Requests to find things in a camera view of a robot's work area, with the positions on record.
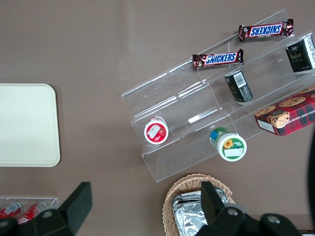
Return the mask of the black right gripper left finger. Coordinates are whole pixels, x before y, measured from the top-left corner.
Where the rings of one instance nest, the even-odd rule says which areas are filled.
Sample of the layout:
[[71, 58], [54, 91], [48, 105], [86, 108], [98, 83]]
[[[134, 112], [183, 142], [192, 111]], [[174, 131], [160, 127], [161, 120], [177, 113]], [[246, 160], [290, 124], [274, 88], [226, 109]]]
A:
[[58, 208], [48, 208], [31, 221], [0, 220], [2, 236], [75, 236], [93, 206], [92, 186], [82, 182]]

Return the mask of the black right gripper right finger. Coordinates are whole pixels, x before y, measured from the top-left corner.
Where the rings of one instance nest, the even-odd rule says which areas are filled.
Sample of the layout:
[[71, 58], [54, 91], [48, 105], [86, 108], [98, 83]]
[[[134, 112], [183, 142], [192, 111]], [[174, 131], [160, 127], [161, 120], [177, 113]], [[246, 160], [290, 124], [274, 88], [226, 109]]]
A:
[[198, 236], [300, 236], [286, 217], [268, 213], [255, 220], [238, 205], [225, 205], [210, 182], [201, 183], [201, 206], [207, 220]]

